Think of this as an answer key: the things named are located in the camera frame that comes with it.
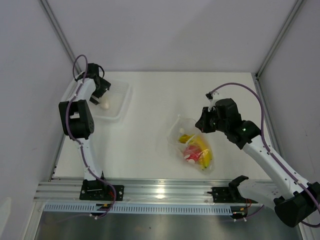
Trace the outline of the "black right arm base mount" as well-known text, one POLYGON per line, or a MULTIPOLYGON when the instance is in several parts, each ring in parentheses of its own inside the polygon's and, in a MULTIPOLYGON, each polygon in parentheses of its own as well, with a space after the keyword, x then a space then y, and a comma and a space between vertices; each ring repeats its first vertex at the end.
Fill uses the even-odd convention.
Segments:
POLYGON ((206 193, 212 196, 214 203, 257 204, 257 202, 252 199, 249 200, 248 198, 245 199, 242 197, 236 187, 214 186, 206 193))

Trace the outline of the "white radish with green top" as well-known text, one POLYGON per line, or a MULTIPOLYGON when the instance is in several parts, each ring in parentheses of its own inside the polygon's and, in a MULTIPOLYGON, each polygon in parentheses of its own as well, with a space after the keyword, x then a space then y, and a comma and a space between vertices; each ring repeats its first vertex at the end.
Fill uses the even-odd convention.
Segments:
POLYGON ((100 101, 100 108, 103 110, 108 110, 110 108, 110 102, 107 98, 100 101))

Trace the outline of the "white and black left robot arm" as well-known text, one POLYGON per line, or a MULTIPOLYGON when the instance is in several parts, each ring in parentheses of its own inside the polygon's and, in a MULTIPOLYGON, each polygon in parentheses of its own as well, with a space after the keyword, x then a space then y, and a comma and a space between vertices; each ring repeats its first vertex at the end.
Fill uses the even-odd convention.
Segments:
POLYGON ((82 193, 91 193, 97 200, 108 196, 109 188, 104 184, 104 173, 98 165, 91 135, 95 123, 89 103, 100 105, 111 83, 100 76, 102 67, 89 63, 85 72, 76 79, 76 89, 71 97, 58 104, 63 132, 74 141, 83 161, 84 180, 82 193))

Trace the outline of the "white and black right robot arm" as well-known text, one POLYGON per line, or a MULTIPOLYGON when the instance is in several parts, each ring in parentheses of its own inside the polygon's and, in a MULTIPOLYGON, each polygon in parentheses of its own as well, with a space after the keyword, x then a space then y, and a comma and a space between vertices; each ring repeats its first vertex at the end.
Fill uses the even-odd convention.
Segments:
POLYGON ((309 182, 266 143, 263 130, 250 120, 243 120, 231 98, 211 99, 202 109, 195 127, 202 133, 222 132, 264 170, 277 190, 268 190, 246 177, 228 189, 234 202, 243 198, 254 200, 273 209, 288 227, 295 227, 320 209, 320 184, 309 182))

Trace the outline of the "clear zip top bag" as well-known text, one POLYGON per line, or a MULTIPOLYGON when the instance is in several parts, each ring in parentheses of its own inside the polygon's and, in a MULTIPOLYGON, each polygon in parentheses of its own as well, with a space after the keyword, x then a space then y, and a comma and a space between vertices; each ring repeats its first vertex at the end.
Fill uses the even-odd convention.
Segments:
POLYGON ((195 124, 194 119, 178 115, 166 139, 180 160, 208 175, 214 169, 214 154, 211 145, 195 124))

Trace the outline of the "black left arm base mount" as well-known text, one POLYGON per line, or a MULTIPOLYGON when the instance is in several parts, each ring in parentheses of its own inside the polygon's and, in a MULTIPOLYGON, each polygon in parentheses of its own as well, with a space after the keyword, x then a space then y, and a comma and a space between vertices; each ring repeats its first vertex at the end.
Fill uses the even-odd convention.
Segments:
POLYGON ((113 185, 113 189, 98 180, 83 180, 79 199, 82 201, 122 201, 124 185, 113 185))

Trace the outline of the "yellow banana bunch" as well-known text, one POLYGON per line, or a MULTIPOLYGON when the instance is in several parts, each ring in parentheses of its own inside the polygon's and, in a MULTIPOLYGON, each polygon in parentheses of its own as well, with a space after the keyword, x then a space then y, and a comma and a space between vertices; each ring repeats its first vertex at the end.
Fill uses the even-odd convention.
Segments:
POLYGON ((197 145, 201 150, 201 154, 197 163, 202 170, 208 169, 211 167, 211 161, 213 160, 213 153, 211 147, 208 145, 207 141, 200 134, 187 135, 183 134, 178 142, 183 145, 182 155, 184 150, 189 145, 197 145))

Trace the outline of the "red apple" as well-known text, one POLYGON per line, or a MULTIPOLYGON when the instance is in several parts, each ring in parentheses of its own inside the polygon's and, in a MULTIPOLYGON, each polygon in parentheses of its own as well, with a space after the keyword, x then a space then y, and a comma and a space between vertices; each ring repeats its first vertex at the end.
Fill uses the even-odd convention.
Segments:
POLYGON ((201 149, 198 145, 189 145, 183 152, 183 158, 188 162, 195 164, 199 161, 201 149))

